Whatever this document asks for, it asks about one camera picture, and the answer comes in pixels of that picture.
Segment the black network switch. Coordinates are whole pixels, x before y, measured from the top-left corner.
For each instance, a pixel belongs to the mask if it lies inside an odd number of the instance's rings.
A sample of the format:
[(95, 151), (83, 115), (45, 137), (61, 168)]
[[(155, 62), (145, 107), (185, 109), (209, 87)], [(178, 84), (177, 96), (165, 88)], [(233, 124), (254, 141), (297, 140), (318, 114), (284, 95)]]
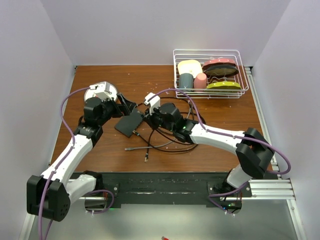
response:
[(127, 138), (133, 135), (133, 132), (142, 124), (143, 114), (135, 108), (130, 115), (123, 116), (114, 126), (114, 129)]

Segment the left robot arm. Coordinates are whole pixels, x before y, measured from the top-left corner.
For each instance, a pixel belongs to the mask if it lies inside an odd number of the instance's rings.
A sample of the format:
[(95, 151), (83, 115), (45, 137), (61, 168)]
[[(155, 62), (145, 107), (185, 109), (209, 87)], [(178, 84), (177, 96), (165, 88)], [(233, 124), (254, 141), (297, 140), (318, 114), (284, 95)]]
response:
[(77, 179), (70, 178), (82, 159), (94, 148), (103, 134), (103, 125), (111, 118), (129, 116), (135, 102), (121, 93), (109, 97), (105, 92), (86, 89), (83, 115), (71, 133), (67, 147), (41, 175), (32, 175), (26, 184), (26, 210), (29, 214), (62, 221), (70, 206), (90, 193), (99, 196), (104, 190), (99, 173), (85, 171)]

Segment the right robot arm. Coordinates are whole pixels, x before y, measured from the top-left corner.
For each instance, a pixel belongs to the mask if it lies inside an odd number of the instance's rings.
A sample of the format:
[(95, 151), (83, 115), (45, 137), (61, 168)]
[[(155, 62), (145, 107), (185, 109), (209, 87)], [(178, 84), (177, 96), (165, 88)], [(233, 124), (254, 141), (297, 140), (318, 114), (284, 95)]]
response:
[(266, 146), (268, 142), (257, 129), (231, 131), (201, 124), (183, 117), (171, 102), (145, 105), (144, 120), (152, 129), (163, 128), (182, 143), (208, 145), (237, 156), (239, 164), (229, 172), (222, 185), (227, 196), (235, 196), (251, 179), (264, 178), (275, 151)]

